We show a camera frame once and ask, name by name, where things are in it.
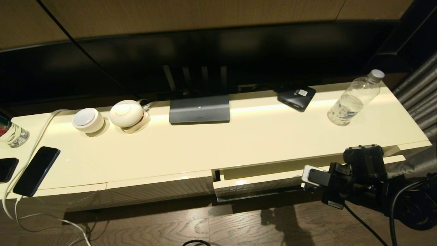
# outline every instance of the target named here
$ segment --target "wood paneled wall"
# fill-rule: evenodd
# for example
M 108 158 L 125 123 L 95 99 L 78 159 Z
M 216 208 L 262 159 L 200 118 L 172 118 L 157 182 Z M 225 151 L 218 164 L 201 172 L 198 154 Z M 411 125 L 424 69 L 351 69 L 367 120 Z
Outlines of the wood paneled wall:
M 334 20 L 397 20 L 413 0 L 42 0 L 74 38 Z M 0 1 L 0 50 L 66 40 L 35 0 Z

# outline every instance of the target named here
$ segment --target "curtain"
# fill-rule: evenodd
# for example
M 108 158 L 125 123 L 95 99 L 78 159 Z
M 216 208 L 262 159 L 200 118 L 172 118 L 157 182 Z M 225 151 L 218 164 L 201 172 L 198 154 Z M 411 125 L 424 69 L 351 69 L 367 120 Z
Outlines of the curtain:
M 437 52 L 409 75 L 393 93 L 416 121 L 432 147 L 390 167 L 387 171 L 407 177 L 425 176 L 437 172 Z

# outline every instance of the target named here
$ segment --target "water bottle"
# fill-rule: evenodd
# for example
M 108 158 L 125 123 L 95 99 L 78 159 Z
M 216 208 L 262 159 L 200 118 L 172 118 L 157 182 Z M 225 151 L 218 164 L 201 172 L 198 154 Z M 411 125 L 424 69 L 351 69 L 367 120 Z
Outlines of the water bottle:
M 29 132 L 0 116 L 0 142 L 15 148 L 24 144 Z
M 329 110 L 329 120 L 339 126 L 348 125 L 352 117 L 379 94 L 379 82 L 383 78 L 384 73 L 377 69 L 366 77 L 356 78 Z

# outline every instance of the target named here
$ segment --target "smartphone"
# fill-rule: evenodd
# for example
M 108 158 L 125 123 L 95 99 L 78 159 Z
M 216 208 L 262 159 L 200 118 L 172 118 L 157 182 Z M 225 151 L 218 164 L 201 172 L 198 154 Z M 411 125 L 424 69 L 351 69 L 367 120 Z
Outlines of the smartphone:
M 304 112 L 316 94 L 316 90 L 310 87 L 296 88 L 289 91 L 280 92 L 277 95 L 278 101 Z
M 0 183 L 9 182 L 12 174 L 14 174 L 17 164 L 17 158 L 0 159 Z
M 313 166 L 305 165 L 305 167 L 303 169 L 303 174 L 302 174 L 302 181 L 305 182 L 305 183 L 309 183 L 309 184 L 315 185 L 315 186 L 320 186 L 319 184 L 311 182 L 311 181 L 308 180 L 309 171 L 311 169 L 319 170 L 319 171 L 322 171 L 322 172 L 325 171 L 325 170 L 323 170 L 321 168 L 318 168 L 318 167 L 313 167 Z
M 50 147 L 39 148 L 12 191 L 26 197 L 35 195 L 36 190 L 60 152 L 59 149 Z

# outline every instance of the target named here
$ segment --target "black cable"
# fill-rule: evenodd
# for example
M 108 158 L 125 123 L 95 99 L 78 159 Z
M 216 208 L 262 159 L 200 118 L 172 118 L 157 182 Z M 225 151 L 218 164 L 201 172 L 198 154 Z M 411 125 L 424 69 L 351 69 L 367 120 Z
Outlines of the black cable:
M 209 243 L 207 243 L 207 242 L 205 242 L 205 241 L 203 241 L 203 240 L 198 240 L 198 239 L 196 239 L 196 240 L 190 240 L 190 241 L 184 243 L 182 246 L 186 246 L 186 245 L 188 245 L 188 244 L 190 244 L 190 243 L 194 243 L 194 242 L 197 242 L 197 243 L 203 243 L 203 244 L 205 244 L 206 246 L 211 246 L 211 244 L 209 244 Z
M 396 241 L 396 231 L 395 231 L 395 205 L 396 201 L 399 198 L 399 196 L 406 190 L 410 189 L 411 187 L 417 186 L 421 183 L 424 183 L 428 178 L 422 178 L 419 179 L 404 188 L 402 188 L 400 191 L 396 193 L 396 195 L 393 197 L 392 202 L 390 203 L 390 210 L 389 210 L 389 223 L 390 223 L 390 236 L 392 238 L 392 246 L 397 246 L 398 243 Z
M 90 61 L 92 61 L 99 69 L 102 71 L 103 74 L 105 74 L 108 78 L 110 78 L 116 85 L 123 88 L 127 93 L 132 94 L 133 96 L 137 97 L 138 99 L 141 99 L 138 95 L 129 92 L 128 89 L 122 84 L 120 84 L 116 79 L 114 79 L 111 75 L 109 75 L 106 70 L 100 66 L 99 63 L 97 63 L 94 58 L 92 58 L 86 50 L 82 48 L 82 46 L 79 45 L 79 43 L 76 42 L 76 40 L 68 33 L 68 31 L 62 26 L 62 24 L 56 19 L 56 17 L 50 12 L 50 10 L 41 2 L 41 0 L 36 0 L 36 2 L 41 6 L 41 8 L 46 12 L 46 14 L 56 23 L 56 25 L 61 29 L 61 31 L 70 39 L 70 41 L 86 56 Z
M 357 219 L 365 228 L 367 228 L 367 230 L 369 230 L 384 246 L 388 246 L 387 243 L 384 242 L 384 240 L 382 240 L 382 238 L 372 229 L 370 228 L 370 226 L 368 226 L 364 221 L 362 221 L 354 212 L 352 212 L 352 210 L 346 205 L 344 204 L 344 208 L 346 210 L 349 211 L 349 213 L 355 218 Z

